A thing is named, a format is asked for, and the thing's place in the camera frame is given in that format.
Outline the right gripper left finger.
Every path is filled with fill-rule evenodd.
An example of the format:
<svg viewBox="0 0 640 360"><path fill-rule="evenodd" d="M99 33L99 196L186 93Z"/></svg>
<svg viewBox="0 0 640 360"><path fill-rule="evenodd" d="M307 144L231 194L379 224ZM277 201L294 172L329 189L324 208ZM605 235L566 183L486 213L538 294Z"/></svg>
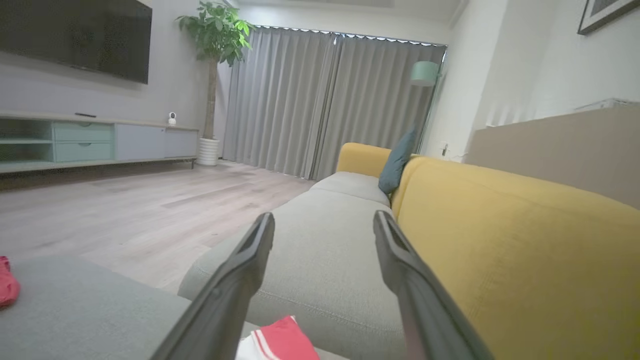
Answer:
<svg viewBox="0 0 640 360"><path fill-rule="evenodd" d="M227 260L202 287L153 360L233 360L251 298L265 277L275 219L259 215Z"/></svg>

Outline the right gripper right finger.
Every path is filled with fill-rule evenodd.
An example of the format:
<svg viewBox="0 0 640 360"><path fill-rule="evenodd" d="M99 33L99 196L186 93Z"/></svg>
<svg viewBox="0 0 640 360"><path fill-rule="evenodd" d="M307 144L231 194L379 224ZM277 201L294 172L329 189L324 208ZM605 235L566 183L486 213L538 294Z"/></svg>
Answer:
<svg viewBox="0 0 640 360"><path fill-rule="evenodd" d="M410 360L492 360L493 354L393 216L373 217L382 280L395 294Z"/></svg>

